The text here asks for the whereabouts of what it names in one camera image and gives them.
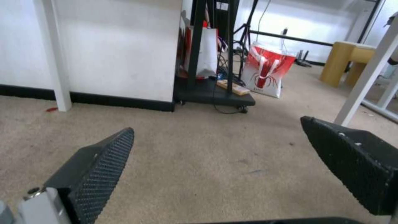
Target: white bag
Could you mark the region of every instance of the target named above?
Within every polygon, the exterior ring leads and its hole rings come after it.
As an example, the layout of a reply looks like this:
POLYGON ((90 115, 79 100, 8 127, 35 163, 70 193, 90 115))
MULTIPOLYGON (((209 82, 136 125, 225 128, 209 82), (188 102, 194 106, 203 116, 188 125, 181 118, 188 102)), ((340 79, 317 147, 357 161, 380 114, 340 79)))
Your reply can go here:
POLYGON ((247 89, 279 98, 282 78, 295 59, 280 50, 269 50, 253 44, 242 71, 242 80, 247 89))
MULTIPOLYGON (((188 71, 189 58, 191 55, 192 47, 192 30, 193 28, 187 28, 185 31, 185 38, 187 42, 187 49, 185 54, 184 69, 188 71)), ((198 65, 196 69, 197 78, 207 78, 208 76, 215 75, 217 71, 217 29, 202 30, 202 39, 199 49, 198 65)))

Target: wooden stool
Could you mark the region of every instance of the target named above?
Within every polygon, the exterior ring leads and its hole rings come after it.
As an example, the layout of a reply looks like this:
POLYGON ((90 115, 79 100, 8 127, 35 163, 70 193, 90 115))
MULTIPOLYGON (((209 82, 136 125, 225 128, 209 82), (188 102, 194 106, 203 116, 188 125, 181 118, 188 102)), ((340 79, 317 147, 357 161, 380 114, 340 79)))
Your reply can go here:
POLYGON ((354 86, 374 53, 375 47, 369 45, 345 41, 335 42, 320 80, 331 86, 338 87, 347 64, 352 61, 354 63, 345 83, 349 86, 354 86))

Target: white table frame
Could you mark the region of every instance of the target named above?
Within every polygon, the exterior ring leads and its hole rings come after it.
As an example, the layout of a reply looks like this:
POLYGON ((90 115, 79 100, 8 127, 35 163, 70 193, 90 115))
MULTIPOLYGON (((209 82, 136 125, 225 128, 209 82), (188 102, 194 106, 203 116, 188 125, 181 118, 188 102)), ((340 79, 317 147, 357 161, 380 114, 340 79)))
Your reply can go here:
POLYGON ((366 65, 356 85, 348 96, 348 99, 346 100, 339 114, 337 115, 334 121, 335 124, 347 126, 361 103, 369 106, 369 108, 374 109, 382 115, 385 115, 386 117, 397 121, 396 119, 398 118, 398 116, 393 112, 388 111, 386 107, 398 89, 398 75, 395 75, 394 79, 384 92, 383 96, 380 98, 377 105, 374 105, 369 101, 364 100, 369 89, 372 87, 377 76, 380 74, 381 70, 387 63, 387 60, 392 55, 397 46, 398 19, 394 19, 383 39, 377 46, 375 54, 366 65))

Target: cart wheel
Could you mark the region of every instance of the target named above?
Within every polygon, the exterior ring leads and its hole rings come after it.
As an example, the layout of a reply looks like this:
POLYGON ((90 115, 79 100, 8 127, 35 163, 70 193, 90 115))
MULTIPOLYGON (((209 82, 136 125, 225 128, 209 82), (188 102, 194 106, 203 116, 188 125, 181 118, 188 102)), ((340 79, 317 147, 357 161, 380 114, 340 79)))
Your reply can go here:
POLYGON ((248 111, 248 108, 247 108, 247 106, 245 106, 245 105, 243 105, 243 106, 238 106, 238 107, 236 107, 238 110, 240 110, 240 113, 242 113, 242 114, 247 114, 249 111, 248 111))

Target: white table leg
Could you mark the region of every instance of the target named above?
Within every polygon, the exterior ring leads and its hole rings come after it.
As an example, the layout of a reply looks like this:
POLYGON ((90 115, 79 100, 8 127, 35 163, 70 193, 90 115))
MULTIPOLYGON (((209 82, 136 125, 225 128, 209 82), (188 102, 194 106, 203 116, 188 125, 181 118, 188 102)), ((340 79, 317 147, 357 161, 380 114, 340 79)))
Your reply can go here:
POLYGON ((388 85, 387 89, 384 91, 380 100, 377 102, 377 106, 380 108, 387 108, 388 104, 394 97, 395 93, 398 91, 398 69, 395 70, 395 74, 388 85))
POLYGON ((395 19, 366 65, 348 99, 334 120, 335 124, 347 126, 362 100, 380 74, 385 63, 398 46, 398 19, 395 19))
POLYGON ((68 111, 72 107, 72 102, 59 40, 55 0, 34 0, 33 2, 39 20, 58 110, 68 111))

